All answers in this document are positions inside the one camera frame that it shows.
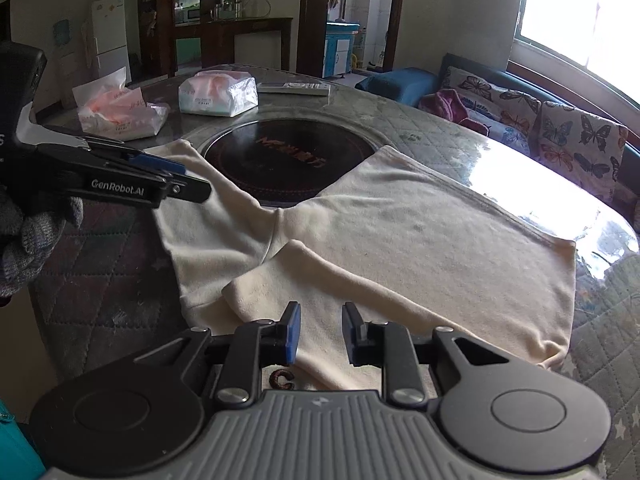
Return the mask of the grey gloved left hand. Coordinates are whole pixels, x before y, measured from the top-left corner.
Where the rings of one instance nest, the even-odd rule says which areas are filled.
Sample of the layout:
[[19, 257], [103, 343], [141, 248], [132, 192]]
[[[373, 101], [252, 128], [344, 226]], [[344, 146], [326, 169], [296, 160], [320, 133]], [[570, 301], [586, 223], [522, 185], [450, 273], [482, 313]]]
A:
[[32, 207], [1, 194], [2, 307], [40, 274], [66, 224], [78, 228], [83, 218], [84, 204], [77, 197]]

